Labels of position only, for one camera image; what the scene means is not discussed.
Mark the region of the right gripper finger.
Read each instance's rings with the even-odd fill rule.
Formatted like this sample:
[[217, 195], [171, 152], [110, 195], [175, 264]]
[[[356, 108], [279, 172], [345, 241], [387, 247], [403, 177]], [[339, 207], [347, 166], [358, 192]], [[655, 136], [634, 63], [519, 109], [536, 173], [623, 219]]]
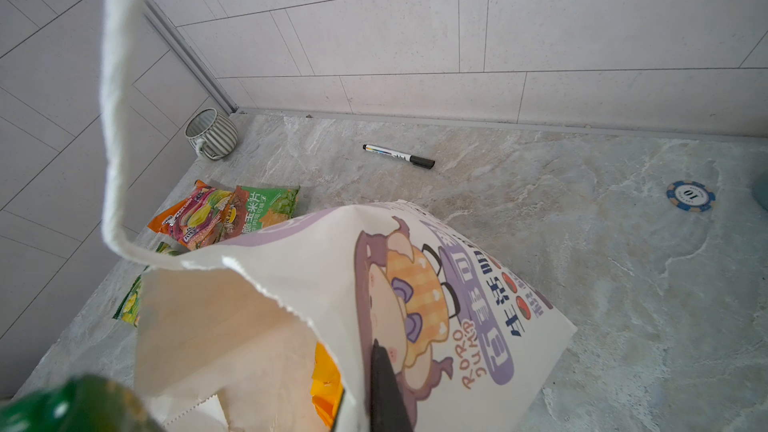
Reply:
[[386, 349], [377, 340], [371, 350], [370, 430], [412, 432], [413, 427]]

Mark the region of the yellow snack package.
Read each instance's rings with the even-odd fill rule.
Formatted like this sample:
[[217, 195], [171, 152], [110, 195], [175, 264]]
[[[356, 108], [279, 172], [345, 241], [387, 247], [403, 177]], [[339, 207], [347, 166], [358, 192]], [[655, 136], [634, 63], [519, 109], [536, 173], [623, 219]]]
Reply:
[[343, 392], [344, 387], [338, 366], [325, 346], [317, 342], [310, 394], [316, 413], [329, 429], [334, 425]]

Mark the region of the white printed paper bag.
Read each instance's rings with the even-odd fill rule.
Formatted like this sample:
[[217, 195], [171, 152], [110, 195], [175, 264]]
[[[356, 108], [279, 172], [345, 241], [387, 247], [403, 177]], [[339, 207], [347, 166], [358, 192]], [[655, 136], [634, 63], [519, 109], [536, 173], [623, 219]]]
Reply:
[[575, 334], [535, 288], [405, 201], [325, 209], [178, 256], [138, 247], [122, 229], [127, 112], [101, 112], [102, 235], [148, 267], [134, 384], [170, 427], [316, 428], [321, 342], [344, 387], [333, 429], [371, 431], [377, 340], [413, 431], [509, 431]]

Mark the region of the green chip snack bag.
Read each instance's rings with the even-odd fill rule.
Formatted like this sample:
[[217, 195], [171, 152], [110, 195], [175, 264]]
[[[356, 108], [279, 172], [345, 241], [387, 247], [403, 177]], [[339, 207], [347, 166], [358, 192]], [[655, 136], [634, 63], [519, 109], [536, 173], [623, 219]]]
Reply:
[[291, 219], [298, 189], [237, 186], [224, 209], [218, 241], [259, 231]]

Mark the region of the pink orange candy bag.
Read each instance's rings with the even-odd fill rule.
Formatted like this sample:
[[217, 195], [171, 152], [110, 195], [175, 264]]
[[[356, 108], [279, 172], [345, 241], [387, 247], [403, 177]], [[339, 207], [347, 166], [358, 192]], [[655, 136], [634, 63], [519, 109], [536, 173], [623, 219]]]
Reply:
[[156, 215], [147, 227], [189, 250], [210, 245], [232, 194], [197, 180], [186, 198]]

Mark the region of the green Savoria snack pack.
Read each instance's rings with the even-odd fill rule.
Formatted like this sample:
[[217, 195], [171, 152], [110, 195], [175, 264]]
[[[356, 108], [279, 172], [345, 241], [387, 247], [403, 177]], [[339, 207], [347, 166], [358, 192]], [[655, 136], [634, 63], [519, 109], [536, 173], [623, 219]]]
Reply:
[[70, 377], [1, 408], [3, 431], [163, 431], [130, 387], [97, 374]]

